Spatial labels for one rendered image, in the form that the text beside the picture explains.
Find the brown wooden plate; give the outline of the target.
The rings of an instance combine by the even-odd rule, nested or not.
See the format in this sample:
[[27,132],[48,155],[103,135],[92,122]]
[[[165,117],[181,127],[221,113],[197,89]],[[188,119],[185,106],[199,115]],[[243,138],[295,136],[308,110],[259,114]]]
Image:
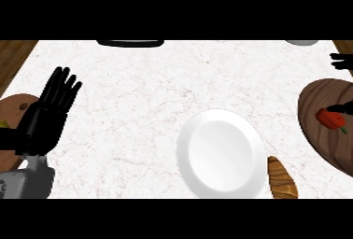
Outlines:
[[353,176],[353,116],[343,115],[345,129],[332,130],[317,120],[317,113],[332,105],[353,100],[353,83],[327,78],[314,81],[302,90],[299,99],[299,122],[314,149],[326,161],[348,175]]

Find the reddish brown cutting board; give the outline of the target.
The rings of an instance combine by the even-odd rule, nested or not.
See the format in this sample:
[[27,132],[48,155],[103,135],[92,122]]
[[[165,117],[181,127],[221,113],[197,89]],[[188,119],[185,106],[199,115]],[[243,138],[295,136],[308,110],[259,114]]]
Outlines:
[[[30,105],[39,100],[32,94],[15,94],[0,100],[0,120],[4,120],[13,129],[27,112]],[[0,173],[15,170],[23,163],[21,157],[14,150],[0,150]]]

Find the black rounded appliance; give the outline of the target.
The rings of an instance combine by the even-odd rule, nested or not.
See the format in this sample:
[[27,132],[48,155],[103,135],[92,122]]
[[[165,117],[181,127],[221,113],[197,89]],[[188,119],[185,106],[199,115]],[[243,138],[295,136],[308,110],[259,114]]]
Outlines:
[[165,40],[97,40],[98,44],[122,48],[156,48],[165,44]]

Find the white bowl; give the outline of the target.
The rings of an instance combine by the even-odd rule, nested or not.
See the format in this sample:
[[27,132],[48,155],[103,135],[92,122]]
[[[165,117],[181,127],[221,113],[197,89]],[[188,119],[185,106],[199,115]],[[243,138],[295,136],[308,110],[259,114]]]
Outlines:
[[184,126],[176,144],[178,167],[200,198],[255,198],[268,162],[261,134],[233,111],[209,109]]

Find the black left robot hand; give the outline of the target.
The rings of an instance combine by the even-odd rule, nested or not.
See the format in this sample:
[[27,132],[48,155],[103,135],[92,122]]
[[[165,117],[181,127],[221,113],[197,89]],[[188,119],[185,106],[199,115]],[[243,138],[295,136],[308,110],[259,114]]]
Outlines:
[[14,150],[17,155],[45,156],[57,147],[83,85],[70,73],[70,67],[55,68],[41,98],[30,105],[17,128],[0,128],[0,150]]

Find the brown bread loaf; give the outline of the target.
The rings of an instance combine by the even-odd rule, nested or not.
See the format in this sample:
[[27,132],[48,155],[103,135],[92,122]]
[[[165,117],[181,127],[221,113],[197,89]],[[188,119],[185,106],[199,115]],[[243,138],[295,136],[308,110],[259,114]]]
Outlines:
[[299,188],[287,169],[275,156],[268,158],[270,186],[275,199],[298,199]]

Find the pale grey round object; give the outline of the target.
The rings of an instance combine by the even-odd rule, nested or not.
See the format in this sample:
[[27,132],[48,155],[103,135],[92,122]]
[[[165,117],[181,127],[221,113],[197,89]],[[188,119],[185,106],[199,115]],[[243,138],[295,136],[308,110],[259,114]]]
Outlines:
[[290,44],[296,45],[296,46],[314,46],[320,40],[286,40]]

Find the red bell pepper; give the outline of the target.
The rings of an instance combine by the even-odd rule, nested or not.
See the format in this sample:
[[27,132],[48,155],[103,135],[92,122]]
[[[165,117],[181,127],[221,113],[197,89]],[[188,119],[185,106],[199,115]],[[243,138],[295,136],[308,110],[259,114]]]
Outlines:
[[317,113],[317,120],[330,130],[342,130],[343,133],[348,134],[345,128],[346,120],[342,113],[330,112],[323,108]]

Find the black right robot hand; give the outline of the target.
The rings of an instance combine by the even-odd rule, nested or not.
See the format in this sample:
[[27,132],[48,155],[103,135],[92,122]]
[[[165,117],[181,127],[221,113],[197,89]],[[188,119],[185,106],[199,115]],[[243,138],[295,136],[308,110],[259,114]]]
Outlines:
[[[334,60],[333,66],[337,70],[346,69],[353,71],[353,54],[332,53],[330,57]],[[353,116],[353,100],[343,105],[330,106],[327,110]]]

